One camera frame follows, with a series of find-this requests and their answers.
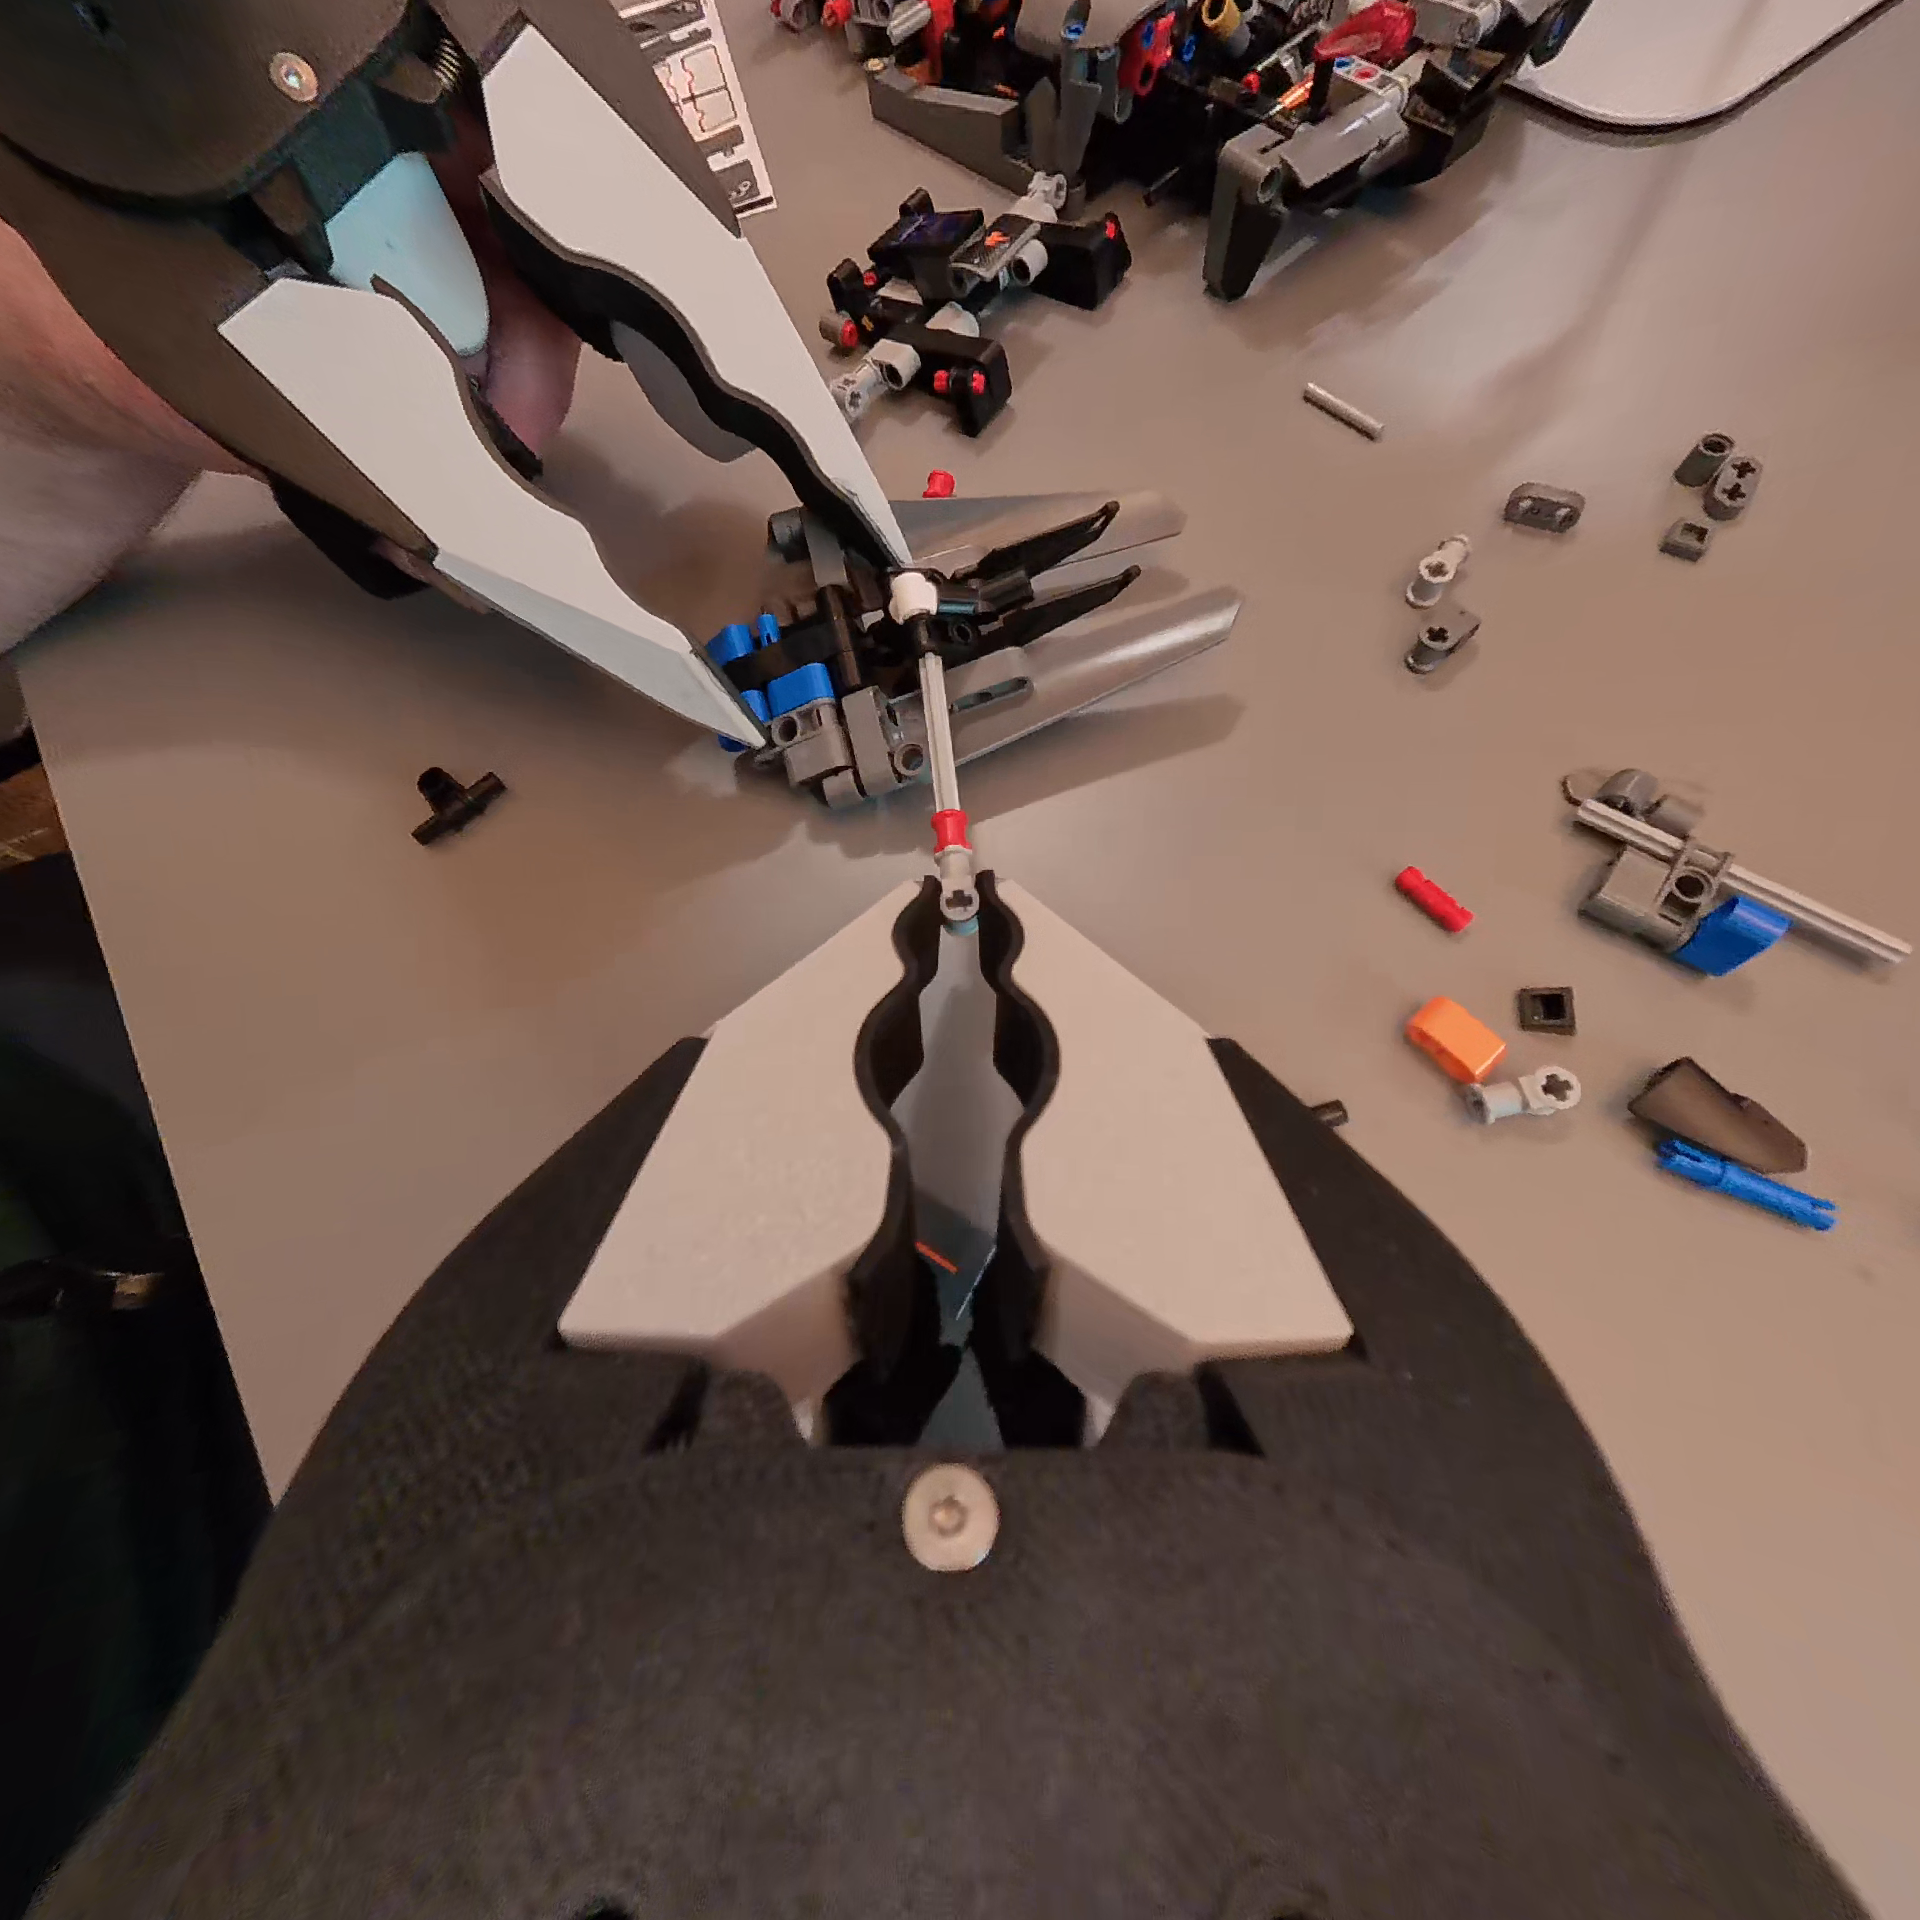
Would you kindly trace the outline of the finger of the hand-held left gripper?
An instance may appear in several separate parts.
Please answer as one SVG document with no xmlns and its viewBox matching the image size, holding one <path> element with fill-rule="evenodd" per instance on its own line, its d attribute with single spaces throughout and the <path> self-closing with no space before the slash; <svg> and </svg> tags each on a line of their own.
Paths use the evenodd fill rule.
<svg viewBox="0 0 1920 1920">
<path fill-rule="evenodd" d="M 767 742 L 711 659 L 618 585 L 587 525 L 502 459 L 407 299 L 275 279 L 221 340 L 419 525 L 439 579 L 702 733 Z"/>
<path fill-rule="evenodd" d="M 482 72 L 492 227 L 587 346 L 711 459 L 782 467 L 832 537 L 901 569 L 899 515 L 710 163 L 615 20 L 527 20 Z"/>
</svg>

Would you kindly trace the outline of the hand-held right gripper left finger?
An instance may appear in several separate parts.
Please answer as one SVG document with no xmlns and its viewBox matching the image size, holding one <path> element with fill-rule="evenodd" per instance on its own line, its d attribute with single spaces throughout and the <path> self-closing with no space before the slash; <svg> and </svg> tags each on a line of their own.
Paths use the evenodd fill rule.
<svg viewBox="0 0 1920 1920">
<path fill-rule="evenodd" d="M 899 1096 L 925 1069 L 936 883 L 906 883 L 711 1024 L 570 1292 L 570 1349 L 782 1386 L 832 1445 L 919 1445 L 957 1374 Z"/>
</svg>

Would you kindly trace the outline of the metal axle with red bush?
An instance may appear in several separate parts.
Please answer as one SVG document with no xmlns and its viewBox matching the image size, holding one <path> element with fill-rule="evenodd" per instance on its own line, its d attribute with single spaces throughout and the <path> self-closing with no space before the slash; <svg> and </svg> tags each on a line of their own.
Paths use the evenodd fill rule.
<svg viewBox="0 0 1920 1920">
<path fill-rule="evenodd" d="M 920 712 L 925 712 L 925 747 L 932 763 L 932 830 L 935 830 L 935 872 L 940 883 L 940 919 L 946 934 L 976 934 L 981 888 L 976 888 L 976 853 L 973 833 L 963 811 L 957 781 L 957 756 L 950 734 L 946 677 L 945 659 L 932 637 L 932 614 L 919 611 L 908 622 L 908 633 L 919 645 L 920 677 Z"/>
</svg>

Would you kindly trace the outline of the grey black lego subassembly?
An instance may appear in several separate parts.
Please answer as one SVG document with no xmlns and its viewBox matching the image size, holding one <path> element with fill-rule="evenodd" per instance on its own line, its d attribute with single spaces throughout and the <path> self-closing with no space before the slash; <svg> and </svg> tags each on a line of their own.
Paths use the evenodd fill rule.
<svg viewBox="0 0 1920 1920">
<path fill-rule="evenodd" d="M 767 549 L 813 591 L 705 648 L 765 734 L 722 745 L 826 811 L 932 781 L 920 637 L 968 763 L 1221 648 L 1243 609 L 1233 589 L 1177 599 L 1143 569 L 1188 518 L 1164 494 L 919 498 L 895 515 L 935 585 L 925 627 L 891 617 L 891 573 L 784 508 Z"/>
</svg>

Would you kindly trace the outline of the lego sticker sheet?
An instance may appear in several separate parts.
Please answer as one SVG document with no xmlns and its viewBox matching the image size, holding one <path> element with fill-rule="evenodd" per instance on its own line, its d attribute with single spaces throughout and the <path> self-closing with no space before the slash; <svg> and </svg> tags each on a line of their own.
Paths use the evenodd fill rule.
<svg viewBox="0 0 1920 1920">
<path fill-rule="evenodd" d="M 720 3 L 615 3 L 737 220 L 777 209 Z"/>
</svg>

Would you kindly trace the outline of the black grey lego module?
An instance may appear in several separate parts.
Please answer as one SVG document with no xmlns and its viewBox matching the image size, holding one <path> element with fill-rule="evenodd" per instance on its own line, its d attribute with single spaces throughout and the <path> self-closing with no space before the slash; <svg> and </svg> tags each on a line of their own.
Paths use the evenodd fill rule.
<svg viewBox="0 0 1920 1920">
<path fill-rule="evenodd" d="M 925 394 L 968 439 L 984 439 L 1016 392 L 986 315 L 1026 294 L 1095 315 L 1129 264 L 1117 211 L 1068 221 L 1026 195 L 986 217 L 940 209 L 919 190 L 862 259 L 841 259 L 826 279 L 820 332 L 841 363 L 828 394 L 851 426 L 881 399 Z"/>
</svg>

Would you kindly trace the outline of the black T-shaped lego pin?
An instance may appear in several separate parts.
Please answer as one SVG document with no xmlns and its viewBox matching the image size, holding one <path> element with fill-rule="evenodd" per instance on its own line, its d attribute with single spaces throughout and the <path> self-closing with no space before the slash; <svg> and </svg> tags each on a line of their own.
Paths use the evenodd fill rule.
<svg viewBox="0 0 1920 1920">
<path fill-rule="evenodd" d="M 502 800 L 505 781 L 492 771 L 476 781 L 457 781 L 443 766 L 423 766 L 419 775 L 419 797 L 428 806 L 423 820 L 413 830 L 419 847 L 443 844 L 476 822 L 497 800 Z"/>
</svg>

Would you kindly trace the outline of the small light grey lego connector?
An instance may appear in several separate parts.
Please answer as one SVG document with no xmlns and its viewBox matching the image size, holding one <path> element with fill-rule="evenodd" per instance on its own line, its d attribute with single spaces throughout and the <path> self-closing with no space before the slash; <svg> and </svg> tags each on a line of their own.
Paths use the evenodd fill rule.
<svg viewBox="0 0 1920 1920">
<path fill-rule="evenodd" d="M 1460 1096 L 1476 1122 L 1490 1128 L 1520 1116 L 1571 1115 L 1582 1103 L 1582 1081 L 1571 1069 L 1543 1066 L 1490 1084 L 1462 1084 Z"/>
</svg>

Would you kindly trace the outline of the black curved lego panel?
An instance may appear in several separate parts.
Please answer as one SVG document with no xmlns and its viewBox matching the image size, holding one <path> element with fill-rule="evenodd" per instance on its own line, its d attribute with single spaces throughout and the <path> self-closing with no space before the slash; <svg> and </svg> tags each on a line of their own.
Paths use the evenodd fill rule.
<svg viewBox="0 0 1920 1920">
<path fill-rule="evenodd" d="M 1808 1170 L 1799 1133 L 1689 1054 L 1654 1069 L 1626 1099 L 1626 1115 L 1662 1139 L 1684 1139 L 1760 1177 Z"/>
</svg>

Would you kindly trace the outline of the partly built lego car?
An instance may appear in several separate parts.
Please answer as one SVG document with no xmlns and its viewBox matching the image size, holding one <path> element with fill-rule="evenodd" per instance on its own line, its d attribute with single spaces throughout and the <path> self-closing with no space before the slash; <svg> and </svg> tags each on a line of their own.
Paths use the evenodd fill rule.
<svg viewBox="0 0 1920 1920">
<path fill-rule="evenodd" d="M 1129 179 L 1209 217 L 1206 292 L 1246 294 L 1279 235 L 1411 190 L 1490 126 L 1590 3 L 771 3 L 845 39 L 870 112 L 1066 211 Z"/>
</svg>

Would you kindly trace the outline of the blue lego piece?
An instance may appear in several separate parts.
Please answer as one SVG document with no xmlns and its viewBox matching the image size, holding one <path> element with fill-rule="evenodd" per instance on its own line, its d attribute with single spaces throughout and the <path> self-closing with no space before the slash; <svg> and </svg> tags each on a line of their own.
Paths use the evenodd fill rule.
<svg viewBox="0 0 1920 1920">
<path fill-rule="evenodd" d="M 1653 1150 L 1653 1158 L 1660 1170 L 1689 1183 L 1691 1188 L 1717 1192 L 1717 1196 L 1739 1202 L 1752 1211 L 1787 1217 L 1796 1227 L 1808 1227 L 1816 1233 L 1825 1233 L 1840 1224 L 1840 1207 L 1833 1199 L 1793 1188 L 1793 1185 L 1769 1179 L 1764 1173 L 1752 1173 L 1733 1158 L 1708 1153 L 1689 1139 L 1662 1139 Z"/>
</svg>

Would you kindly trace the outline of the person's left hand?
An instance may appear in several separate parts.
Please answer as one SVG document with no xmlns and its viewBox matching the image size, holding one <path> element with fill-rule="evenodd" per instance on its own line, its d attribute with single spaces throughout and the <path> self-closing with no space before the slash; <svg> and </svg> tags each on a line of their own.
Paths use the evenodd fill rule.
<svg viewBox="0 0 1920 1920">
<path fill-rule="evenodd" d="M 546 455 L 574 399 L 581 340 L 517 276 L 492 279 L 486 305 L 486 346 L 468 370 L 519 443 Z"/>
</svg>

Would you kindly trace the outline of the person's green shirt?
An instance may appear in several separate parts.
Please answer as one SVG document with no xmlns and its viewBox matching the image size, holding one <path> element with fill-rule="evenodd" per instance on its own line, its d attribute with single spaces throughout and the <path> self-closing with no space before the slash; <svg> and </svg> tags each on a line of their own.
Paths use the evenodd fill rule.
<svg viewBox="0 0 1920 1920">
<path fill-rule="evenodd" d="M 4 1917 L 177 1709 L 268 1508 L 52 784 L 8 719 Z"/>
</svg>

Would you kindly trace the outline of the grey lego frame assembly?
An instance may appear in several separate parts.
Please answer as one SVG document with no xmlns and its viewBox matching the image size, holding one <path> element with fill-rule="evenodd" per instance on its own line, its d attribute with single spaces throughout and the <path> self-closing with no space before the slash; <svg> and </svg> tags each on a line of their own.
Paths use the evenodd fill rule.
<svg viewBox="0 0 1920 1920">
<path fill-rule="evenodd" d="M 1641 766 L 1567 771 L 1560 797 L 1577 830 L 1609 857 L 1577 900 L 1582 919 L 1609 926 L 1672 966 L 1725 981 L 1804 936 L 1861 966 L 1900 966 L 1914 947 L 1764 879 L 1700 836 L 1706 811 Z"/>
</svg>

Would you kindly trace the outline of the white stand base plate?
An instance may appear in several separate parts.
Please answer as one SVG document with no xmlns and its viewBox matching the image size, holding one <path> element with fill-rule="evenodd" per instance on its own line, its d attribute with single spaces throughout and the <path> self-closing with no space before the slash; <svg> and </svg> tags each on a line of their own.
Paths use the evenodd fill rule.
<svg viewBox="0 0 1920 1920">
<path fill-rule="evenodd" d="M 1816 59 L 1883 3 L 1595 3 L 1513 87 L 1595 130 L 1708 123 Z"/>
</svg>

